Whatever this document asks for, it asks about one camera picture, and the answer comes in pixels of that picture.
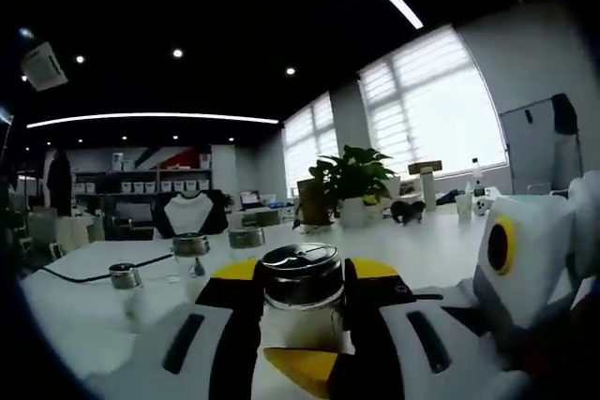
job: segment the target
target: black ceiling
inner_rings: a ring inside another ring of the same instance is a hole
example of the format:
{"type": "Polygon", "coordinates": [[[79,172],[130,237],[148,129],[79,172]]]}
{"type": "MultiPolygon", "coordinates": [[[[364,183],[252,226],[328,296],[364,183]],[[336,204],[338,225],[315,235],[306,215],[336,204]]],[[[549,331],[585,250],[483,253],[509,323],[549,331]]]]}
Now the black ceiling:
{"type": "MultiPolygon", "coordinates": [[[[30,123],[102,112],[182,111],[284,120],[356,70],[446,22],[464,22],[517,0],[405,0],[425,25],[417,32],[387,0],[7,0],[2,101],[30,123]],[[20,79],[17,31],[52,43],[69,83],[37,93],[20,79]],[[171,57],[181,48],[184,57],[171,57]],[[74,61],[82,54],[83,65],[74,61]],[[285,68],[296,75],[286,77],[285,68]]],[[[24,145],[252,145],[268,125],[120,119],[44,126],[24,145]]]]}

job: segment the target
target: white cup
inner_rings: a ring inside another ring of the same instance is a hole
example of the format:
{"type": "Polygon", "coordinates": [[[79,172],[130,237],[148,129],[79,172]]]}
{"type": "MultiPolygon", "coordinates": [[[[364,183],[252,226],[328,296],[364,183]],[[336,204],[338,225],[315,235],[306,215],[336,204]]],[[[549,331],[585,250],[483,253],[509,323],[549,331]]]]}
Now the white cup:
{"type": "Polygon", "coordinates": [[[473,213],[473,196],[470,192],[456,196],[458,221],[471,220],[473,213]]]}

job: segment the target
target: window blind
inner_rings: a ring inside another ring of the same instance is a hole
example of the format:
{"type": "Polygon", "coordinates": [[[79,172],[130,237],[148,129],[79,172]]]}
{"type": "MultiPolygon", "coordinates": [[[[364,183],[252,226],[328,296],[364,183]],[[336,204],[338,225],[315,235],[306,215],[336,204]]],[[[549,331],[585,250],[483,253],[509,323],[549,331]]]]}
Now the window blind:
{"type": "Polygon", "coordinates": [[[283,154],[286,186],[290,197],[297,183],[310,178],[310,166],[319,155],[338,155],[338,138],[329,95],[325,94],[285,121],[283,154]]]}
{"type": "Polygon", "coordinates": [[[504,143],[488,89],[466,46],[444,27],[385,56],[361,73],[373,147],[393,159],[403,178],[408,165],[440,159],[449,175],[506,164],[504,143]]]}

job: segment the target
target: computer screen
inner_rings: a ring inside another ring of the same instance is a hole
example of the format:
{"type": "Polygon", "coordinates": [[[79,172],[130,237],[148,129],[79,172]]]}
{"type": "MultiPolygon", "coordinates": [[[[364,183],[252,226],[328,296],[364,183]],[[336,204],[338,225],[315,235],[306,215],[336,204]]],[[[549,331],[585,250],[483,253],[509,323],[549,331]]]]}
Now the computer screen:
{"type": "Polygon", "coordinates": [[[242,200],[242,207],[261,205],[261,195],[259,194],[259,191],[242,191],[240,193],[240,198],[242,200]]]}

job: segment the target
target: spice shaker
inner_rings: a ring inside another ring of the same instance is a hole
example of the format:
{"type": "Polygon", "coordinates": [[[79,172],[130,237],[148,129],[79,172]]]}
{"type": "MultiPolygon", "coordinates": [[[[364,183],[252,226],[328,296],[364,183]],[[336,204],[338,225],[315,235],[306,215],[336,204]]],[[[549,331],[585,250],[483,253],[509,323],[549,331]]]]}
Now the spice shaker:
{"type": "Polygon", "coordinates": [[[130,262],[109,267],[112,287],[116,291],[129,329],[138,333],[146,318],[147,303],[140,272],[130,262]]]}
{"type": "Polygon", "coordinates": [[[343,273],[329,244],[291,244],[262,258],[262,343],[271,347],[343,351],[343,273]]]}
{"type": "Polygon", "coordinates": [[[187,299],[195,303],[209,278],[201,262],[210,250],[208,239],[200,233],[178,234],[172,238],[172,250],[187,299]]]}
{"type": "Polygon", "coordinates": [[[259,259],[264,255],[266,248],[264,246],[264,230],[261,227],[230,229],[228,234],[234,262],[259,259]]]}

